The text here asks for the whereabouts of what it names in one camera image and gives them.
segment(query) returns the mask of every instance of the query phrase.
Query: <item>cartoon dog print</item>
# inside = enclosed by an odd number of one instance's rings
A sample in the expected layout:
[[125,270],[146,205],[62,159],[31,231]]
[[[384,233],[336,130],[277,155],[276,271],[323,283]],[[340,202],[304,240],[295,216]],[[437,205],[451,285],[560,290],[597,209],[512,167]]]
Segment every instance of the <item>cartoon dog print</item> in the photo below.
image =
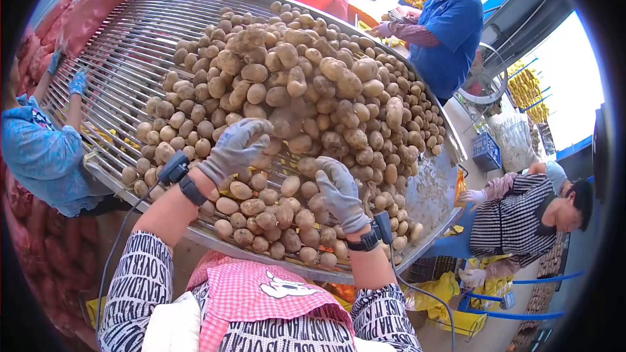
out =
[[265,274],[270,281],[269,285],[261,284],[261,291],[270,295],[272,298],[280,299],[286,296],[307,296],[318,293],[317,289],[310,289],[304,285],[304,283],[298,283],[297,281],[288,281],[281,278],[277,278],[270,271],[266,271]]

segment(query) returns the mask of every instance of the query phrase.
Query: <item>wrist strap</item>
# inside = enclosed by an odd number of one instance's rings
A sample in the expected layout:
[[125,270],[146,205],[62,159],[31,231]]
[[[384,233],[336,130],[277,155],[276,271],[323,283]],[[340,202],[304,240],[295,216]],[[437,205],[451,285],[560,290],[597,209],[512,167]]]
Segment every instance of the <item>wrist strap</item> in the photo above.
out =
[[181,179],[178,183],[178,186],[180,187],[180,190],[183,192],[183,194],[198,207],[204,204],[204,202],[207,200],[207,198],[204,197],[202,193],[200,193],[198,187],[196,187],[193,179],[189,175],[184,176],[183,179]]

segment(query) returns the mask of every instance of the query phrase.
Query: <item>stainless steel tray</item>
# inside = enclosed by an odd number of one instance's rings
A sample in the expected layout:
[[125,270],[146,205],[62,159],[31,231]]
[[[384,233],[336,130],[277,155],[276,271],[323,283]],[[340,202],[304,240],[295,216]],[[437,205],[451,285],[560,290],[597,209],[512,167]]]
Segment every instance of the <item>stainless steel tray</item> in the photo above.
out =
[[[142,110],[145,102],[153,96],[165,96],[160,84],[171,68],[177,68],[181,79],[192,78],[171,61],[176,42],[180,39],[198,40],[206,25],[218,21],[218,11],[224,6],[238,13],[251,12],[253,16],[269,18],[272,16],[269,5],[274,1],[127,0],[109,14],[77,59],[61,62],[45,98],[46,111],[57,124],[65,122],[64,111],[69,100],[67,83],[77,69],[88,67],[90,83],[82,100],[83,147],[87,154],[84,165],[112,191],[134,203],[138,198],[121,182],[121,170],[126,166],[134,167],[141,157],[139,150],[133,147],[133,144],[141,144],[134,127],[142,121],[153,120]],[[348,23],[314,8],[293,0],[280,1],[308,8],[314,17],[336,24],[348,35],[361,33]],[[384,45],[378,46],[395,54]],[[412,69],[406,59],[400,59]],[[416,245],[408,245],[403,250],[400,270],[406,269],[423,254],[459,212],[459,209],[452,208],[450,198],[455,190],[456,165],[465,160],[466,155],[445,111],[430,90],[426,92],[432,103],[444,113],[446,141],[443,152],[437,158],[431,156],[422,160],[419,174],[410,180],[408,210],[411,217],[424,224],[425,231]],[[145,211],[149,206],[144,202],[139,210]],[[284,266],[305,278],[352,284],[352,274],[346,265],[340,271],[327,271],[304,266],[289,258],[276,261],[224,242],[216,238],[212,230],[212,220],[199,220],[190,225],[186,236],[233,257]]]

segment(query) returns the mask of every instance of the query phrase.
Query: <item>plastic glove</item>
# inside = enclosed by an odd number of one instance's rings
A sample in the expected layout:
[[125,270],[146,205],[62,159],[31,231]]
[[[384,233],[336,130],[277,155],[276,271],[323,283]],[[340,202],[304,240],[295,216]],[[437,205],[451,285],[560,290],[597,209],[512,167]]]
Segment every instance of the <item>plastic glove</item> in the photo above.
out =
[[87,88],[87,68],[79,70],[72,80],[67,84],[67,92],[69,95],[83,95]]
[[487,201],[487,193],[484,191],[484,189],[481,189],[480,191],[463,191],[459,194],[458,201],[473,202],[474,206],[470,209],[471,211],[473,211],[479,205]]
[[324,197],[324,205],[340,223],[344,232],[358,232],[370,219],[363,213],[359,190],[346,165],[330,157],[318,157],[315,179]]
[[459,277],[470,288],[483,285],[487,278],[486,270],[459,270]]
[[372,31],[376,33],[377,37],[389,38],[393,35],[391,30],[389,29],[390,23],[391,22],[389,21],[383,21],[380,23],[380,25],[378,25],[377,27],[374,27]]
[[270,144],[274,126],[268,120],[243,119],[228,127],[209,157],[198,165],[215,185],[252,164]]
[[62,53],[61,53],[60,48],[57,48],[56,51],[54,51],[54,53],[52,54],[52,59],[50,60],[50,65],[48,66],[48,69],[47,69],[47,71],[51,75],[54,75],[54,73],[56,72],[56,69],[59,66],[61,55]]

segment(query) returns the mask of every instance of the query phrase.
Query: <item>pink checkered apron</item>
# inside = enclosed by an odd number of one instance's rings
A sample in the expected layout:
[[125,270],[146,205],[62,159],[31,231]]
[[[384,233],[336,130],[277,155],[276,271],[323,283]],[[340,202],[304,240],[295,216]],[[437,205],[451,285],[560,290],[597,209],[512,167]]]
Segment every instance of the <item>pink checkered apron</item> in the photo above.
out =
[[216,351],[231,322],[293,319],[325,304],[335,309],[354,339],[352,319],[332,295],[280,266],[209,250],[193,271],[187,291],[206,281],[210,298],[204,308],[199,351]]

